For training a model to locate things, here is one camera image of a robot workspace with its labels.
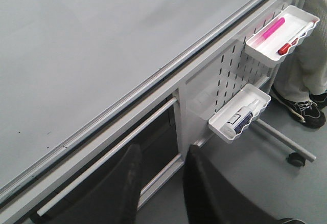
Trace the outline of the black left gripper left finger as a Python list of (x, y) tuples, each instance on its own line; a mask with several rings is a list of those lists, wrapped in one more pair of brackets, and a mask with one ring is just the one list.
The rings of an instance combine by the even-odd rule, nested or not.
[(134, 223), (142, 186), (142, 151), (129, 146), (114, 169), (91, 191), (55, 217), (30, 216), (33, 223)]

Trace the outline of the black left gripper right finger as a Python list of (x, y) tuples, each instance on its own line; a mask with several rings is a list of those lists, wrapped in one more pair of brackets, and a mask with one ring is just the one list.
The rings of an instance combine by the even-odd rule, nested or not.
[(189, 223), (304, 223), (277, 219), (237, 190), (197, 145), (191, 145), (183, 171), (183, 195)]

